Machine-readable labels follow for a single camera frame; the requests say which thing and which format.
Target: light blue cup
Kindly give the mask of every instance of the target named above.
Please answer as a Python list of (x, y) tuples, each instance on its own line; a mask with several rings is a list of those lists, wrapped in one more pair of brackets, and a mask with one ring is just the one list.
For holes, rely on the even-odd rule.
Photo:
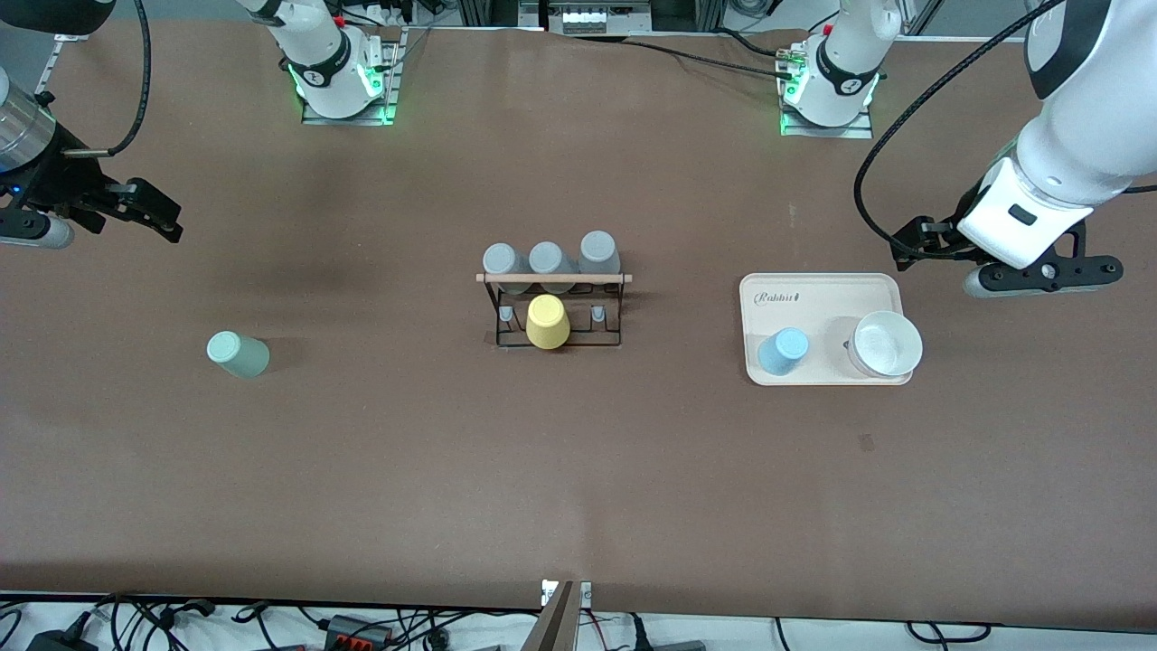
[[(491, 244), (482, 253), (482, 268), (487, 273), (530, 273), (526, 256), (506, 242)], [(521, 294), (530, 288), (530, 282), (503, 282), (499, 284), (508, 294)]]
[(591, 230), (578, 244), (578, 271), (583, 273), (618, 273), (619, 249), (606, 230)]
[(784, 328), (759, 345), (759, 368), (772, 376), (787, 376), (808, 355), (808, 335)]
[(270, 349), (264, 343), (230, 331), (213, 335), (206, 355), (237, 378), (256, 378), (270, 365)]
[[(578, 266), (575, 260), (562, 252), (554, 242), (539, 242), (530, 249), (530, 268), (535, 273), (575, 273)], [(552, 294), (565, 294), (574, 287), (574, 282), (543, 282), (543, 288)]]

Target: wooden dowel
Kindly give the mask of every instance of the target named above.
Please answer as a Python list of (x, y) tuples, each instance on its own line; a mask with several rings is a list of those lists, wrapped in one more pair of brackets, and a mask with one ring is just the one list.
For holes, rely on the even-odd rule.
[(618, 284), (633, 280), (629, 273), (479, 273), (478, 282), (587, 282)]

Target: black cable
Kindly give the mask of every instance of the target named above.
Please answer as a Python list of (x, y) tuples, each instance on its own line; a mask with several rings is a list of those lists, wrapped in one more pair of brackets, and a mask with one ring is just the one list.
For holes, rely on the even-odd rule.
[(948, 83), (953, 79), (956, 79), (961, 72), (968, 69), (968, 67), (972, 66), (972, 64), (977, 62), (977, 60), (980, 59), (980, 57), (987, 54), (993, 47), (996, 47), (998, 44), (1004, 42), (1004, 39), (1020, 31), (1020, 29), (1024, 28), (1026, 24), (1037, 20), (1039, 16), (1044, 15), (1045, 13), (1047, 13), (1048, 10), (1053, 9), (1054, 7), (1064, 1), (1066, 0), (1045, 0), (1042, 5), (1029, 12), (1024, 16), (1017, 19), (1016, 22), (1001, 30), (1001, 32), (997, 34), (996, 36), (989, 38), (983, 45), (977, 47), (975, 51), (965, 57), (964, 60), (961, 60), (959, 64), (952, 66), (952, 69), (948, 71), (946, 73), (944, 73), (943, 76), (937, 79), (931, 86), (928, 87), (927, 90), (921, 93), (920, 96), (916, 97), (916, 99), (912, 102), (912, 104), (908, 105), (908, 108), (905, 109), (902, 113), (900, 113), (900, 117), (896, 118), (896, 121), (892, 123), (892, 126), (887, 127), (887, 131), (885, 131), (884, 134), (879, 136), (879, 140), (876, 141), (876, 145), (872, 146), (870, 151), (868, 151), (868, 156), (864, 158), (863, 164), (860, 165), (860, 171), (856, 172), (856, 179), (852, 185), (852, 197), (856, 202), (856, 210), (860, 212), (860, 216), (864, 220), (864, 223), (868, 224), (868, 228), (871, 228), (874, 232), (879, 235), (884, 241), (889, 242), (894, 249), (899, 250), (905, 256), (912, 259), (966, 259), (964, 254), (959, 252), (939, 253), (939, 252), (926, 252), (916, 250), (905, 244), (904, 242), (897, 239), (891, 232), (884, 230), (883, 228), (879, 227), (878, 223), (876, 223), (876, 220), (874, 220), (871, 214), (868, 213), (868, 206), (864, 205), (864, 198), (863, 198), (864, 177), (868, 175), (868, 170), (871, 168), (871, 163), (875, 162), (876, 156), (878, 156), (879, 153), (884, 149), (884, 145), (887, 145), (889, 140), (891, 140), (892, 136), (896, 135), (898, 131), (900, 131), (900, 127), (902, 127), (904, 124), (908, 121), (908, 119), (911, 119), (912, 116), (915, 114), (918, 110), (920, 110), (920, 106), (924, 105), (924, 103), (927, 103), (928, 99), (931, 99), (933, 96), (936, 95), (936, 93), (938, 93), (942, 88), (948, 86)]
[(112, 643), (113, 643), (113, 646), (116, 648), (117, 651), (126, 651), (124, 649), (124, 646), (121, 645), (120, 639), (116, 636), (116, 630), (117, 630), (117, 613), (118, 613), (118, 611), (120, 608), (120, 604), (121, 602), (128, 604), (130, 606), (132, 606), (133, 608), (135, 608), (137, 612), (140, 613), (140, 615), (145, 620), (147, 620), (150, 624), (153, 624), (153, 628), (149, 629), (148, 635), (145, 636), (145, 649), (146, 650), (148, 649), (148, 643), (149, 643), (149, 639), (152, 639), (153, 634), (156, 632), (157, 630), (160, 630), (161, 632), (164, 634), (165, 639), (169, 642), (169, 650), (170, 651), (172, 651), (174, 649), (180, 649), (182, 651), (189, 651), (189, 648), (185, 646), (185, 643), (182, 642), (176, 635), (174, 635), (171, 630), (169, 630), (172, 627), (172, 622), (170, 621), (168, 624), (165, 624), (165, 622), (162, 621), (162, 619), (160, 619), (160, 617), (157, 617), (157, 615), (153, 614), (153, 608), (155, 606), (145, 607), (143, 604), (141, 604), (140, 601), (137, 601), (135, 599), (133, 599), (132, 597), (128, 597), (128, 595), (111, 594), (109, 597), (112, 599), (112, 614), (111, 614), (109, 623), (112, 627), (112, 631), (113, 631)]
[(783, 651), (791, 651), (791, 648), (788, 646), (788, 638), (783, 636), (783, 622), (779, 617), (775, 617), (775, 632), (780, 636), (780, 644), (783, 646)]
[(435, 619), (434, 619), (434, 617), (435, 617), (435, 615), (433, 615), (433, 614), (432, 614), (432, 615), (430, 615), (430, 616), (429, 616), (429, 617), (427, 619), (427, 621), (428, 621), (428, 622), (429, 622), (429, 624), (430, 624), (430, 627), (429, 627), (428, 629), (423, 630), (423, 631), (422, 631), (421, 634), (419, 634), (419, 635), (418, 635), (417, 637), (413, 637), (413, 636), (412, 636), (412, 635), (410, 635), (410, 632), (407, 631), (407, 634), (405, 634), (405, 635), (403, 636), (403, 638), (401, 638), (401, 639), (396, 639), (396, 641), (393, 642), (393, 644), (395, 644), (395, 645), (397, 645), (397, 646), (403, 646), (403, 645), (406, 645), (406, 646), (408, 646), (408, 645), (413, 644), (414, 642), (418, 642), (419, 639), (421, 639), (421, 638), (423, 638), (423, 637), (426, 637), (426, 636), (430, 635), (432, 632), (434, 632), (434, 631), (437, 631), (437, 630), (442, 630), (442, 629), (444, 629), (445, 627), (448, 627), (448, 626), (450, 626), (450, 624), (452, 624), (452, 623), (455, 623), (455, 622), (457, 622), (457, 621), (460, 621), (460, 620), (464, 620), (464, 619), (466, 619), (466, 617), (469, 617), (469, 616), (471, 616), (471, 615), (473, 615), (473, 613), (460, 613), (460, 614), (458, 614), (458, 615), (454, 615), (454, 616), (451, 616), (451, 617), (450, 617), (450, 619), (448, 619), (447, 621), (444, 621), (444, 622), (442, 622), (442, 623), (440, 623), (440, 624), (439, 624), (439, 623), (435, 623)]
[(153, 40), (149, 37), (148, 31), (148, 16), (145, 15), (145, 3), (142, 0), (133, 0), (137, 6), (137, 20), (141, 23), (141, 44), (143, 50), (143, 64), (141, 66), (141, 96), (140, 102), (137, 104), (137, 117), (133, 118), (132, 126), (128, 127), (128, 133), (120, 139), (116, 146), (109, 149), (75, 149), (72, 151), (65, 151), (66, 156), (78, 157), (78, 158), (96, 158), (96, 157), (110, 157), (124, 151), (133, 139), (137, 138), (137, 132), (141, 130), (141, 124), (145, 121), (145, 109), (148, 108), (148, 94), (149, 87), (153, 83)]
[(349, 16), (349, 17), (354, 17), (354, 19), (358, 19), (358, 20), (362, 20), (362, 21), (366, 21), (366, 22), (368, 22), (368, 23), (370, 23), (370, 24), (373, 24), (373, 25), (377, 25), (377, 27), (386, 27), (386, 24), (385, 24), (385, 23), (379, 23), (379, 22), (375, 21), (374, 19), (371, 19), (371, 17), (369, 17), (369, 16), (363, 16), (363, 15), (361, 15), (361, 14), (355, 14), (355, 13), (351, 12), (349, 9), (347, 9), (347, 8), (345, 8), (345, 7), (341, 7), (341, 13), (342, 13), (344, 15), (347, 15), (347, 16)]
[[(148, 609), (152, 613), (153, 612), (153, 606), (149, 606)], [(141, 624), (145, 623), (143, 615), (141, 615), (140, 613), (137, 613), (137, 615), (134, 615), (134, 616), (138, 617), (138, 619), (137, 619), (137, 623), (133, 624), (132, 630), (128, 631), (128, 638), (125, 641), (125, 649), (126, 649), (126, 651), (131, 651), (132, 650), (132, 648), (133, 648), (133, 639), (137, 638), (137, 631), (140, 630)], [(147, 650), (148, 650), (148, 645), (146, 644), (145, 648), (142, 649), (142, 651), (147, 651)]]
[(273, 638), (270, 637), (270, 629), (265, 628), (264, 611), (257, 612), (257, 628), (261, 629), (261, 637), (264, 637), (265, 643), (270, 645), (270, 651), (278, 651), (279, 646), (274, 644)]
[(837, 10), (832, 12), (831, 14), (827, 14), (826, 16), (819, 19), (819, 22), (817, 22), (816, 24), (813, 24), (813, 25), (811, 25), (811, 27), (808, 28), (808, 34), (811, 34), (811, 32), (816, 31), (817, 27), (819, 27), (819, 25), (826, 23), (827, 21), (834, 19), (835, 15), (839, 14), (839, 13), (840, 13), (840, 10), (837, 9)]
[(628, 614), (635, 621), (635, 651), (655, 651), (655, 648), (650, 644), (650, 639), (647, 637), (647, 627), (643, 626), (643, 619), (639, 616), (639, 613)]
[[(915, 627), (916, 623), (922, 623), (928, 628), (933, 629), (933, 632), (936, 635), (936, 637), (924, 637), (920, 635), (920, 632), (916, 631)], [(977, 626), (980, 627), (982, 630), (977, 635), (971, 635), (968, 637), (945, 637), (944, 634), (941, 631), (939, 627), (936, 626), (934, 622), (904, 622), (904, 628), (907, 629), (908, 635), (919, 639), (920, 642), (923, 642), (924, 644), (939, 645), (941, 651), (949, 651), (948, 648), (949, 644), (974, 644), (977, 642), (986, 639), (989, 635), (993, 634), (992, 624), (968, 624), (968, 626)]]
[(0, 649), (3, 649), (3, 645), (8, 644), (8, 641), (12, 639), (13, 635), (15, 635), (16, 627), (20, 626), (20, 621), (24, 619), (24, 614), (17, 608), (15, 611), (5, 611), (3, 613), (0, 613), (0, 622), (7, 620), (9, 616), (15, 619), (13, 620), (12, 628), (8, 629), (8, 632), (3, 634), (3, 637), (0, 638)]
[(708, 59), (707, 57), (700, 57), (699, 54), (688, 54), (687, 52), (680, 52), (678, 50), (671, 50), (670, 47), (663, 47), (662, 45), (655, 45), (651, 43), (640, 43), (639, 40), (624, 40), (624, 45), (635, 45), (639, 47), (647, 47), (648, 50), (657, 50), (659, 52), (665, 52), (668, 54), (673, 54), (676, 57), (683, 57), (685, 59), (691, 59), (693, 61), (700, 61), (703, 64), (710, 64), (713, 66), (720, 66), (724, 68), (731, 68), (743, 72), (752, 72), (756, 74), (766, 74), (767, 76), (774, 76), (775, 79), (791, 79), (791, 75), (786, 72), (776, 72), (762, 68), (753, 68), (750, 66), (740, 66), (739, 64), (731, 64), (728, 61), (720, 61), (717, 59)]
[(730, 36), (731, 38), (735, 38), (736, 40), (739, 42), (739, 45), (743, 45), (744, 47), (751, 50), (752, 52), (754, 52), (757, 54), (762, 54), (765, 57), (775, 58), (775, 50), (765, 50), (765, 49), (760, 47), (759, 45), (756, 45), (751, 40), (747, 40), (742, 34), (739, 34), (738, 31), (736, 31), (734, 29), (728, 29), (728, 28), (721, 25), (721, 27), (715, 28), (713, 31), (715, 34), (725, 34), (725, 35)]
[(310, 614), (309, 614), (308, 612), (305, 612), (305, 608), (304, 608), (304, 607), (302, 607), (302, 606), (297, 606), (297, 612), (299, 612), (299, 613), (301, 613), (301, 616), (303, 616), (303, 617), (305, 617), (307, 620), (309, 620), (310, 622), (312, 622), (312, 623), (314, 623), (314, 626), (316, 626), (317, 628), (322, 628), (322, 622), (323, 622), (324, 620), (319, 620), (319, 619), (317, 619), (317, 617), (315, 617), (315, 616), (310, 615)]

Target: table surface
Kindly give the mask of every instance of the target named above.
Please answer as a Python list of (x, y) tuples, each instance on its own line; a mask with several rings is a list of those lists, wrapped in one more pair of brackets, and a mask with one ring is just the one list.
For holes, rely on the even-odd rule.
[[(145, 126), (104, 165), (178, 200), (184, 239), (110, 222), (0, 251), (3, 587), (532, 607), (583, 578), (606, 611), (1157, 627), (1151, 200), (1093, 220), (1118, 284), (979, 301), (963, 262), (890, 269), (850, 197), (869, 142), (780, 136), (762, 77), (436, 31), (395, 126), (327, 128), (297, 124), (259, 27), (153, 43)], [(877, 120), (973, 46), (898, 44)], [(974, 68), (872, 171), (889, 228), (950, 212), (1038, 110), (1018, 46)], [(61, 120), (111, 145), (135, 27), (56, 74)], [(595, 228), (635, 276), (624, 346), (488, 343), (482, 250)], [(892, 273), (914, 379), (752, 384), (754, 271)], [(273, 372), (211, 364), (221, 330)]]

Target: white tray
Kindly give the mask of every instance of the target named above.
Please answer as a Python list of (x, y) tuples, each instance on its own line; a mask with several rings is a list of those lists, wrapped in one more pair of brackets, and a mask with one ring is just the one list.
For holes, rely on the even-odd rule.
[[(900, 288), (883, 273), (752, 273), (739, 282), (743, 315), (743, 355), (747, 376), (757, 385), (902, 385), (899, 378), (872, 378), (852, 367), (843, 343), (856, 323), (872, 311), (904, 313)], [(787, 376), (772, 376), (759, 367), (757, 352), (764, 340), (783, 328), (808, 335), (810, 349)]]

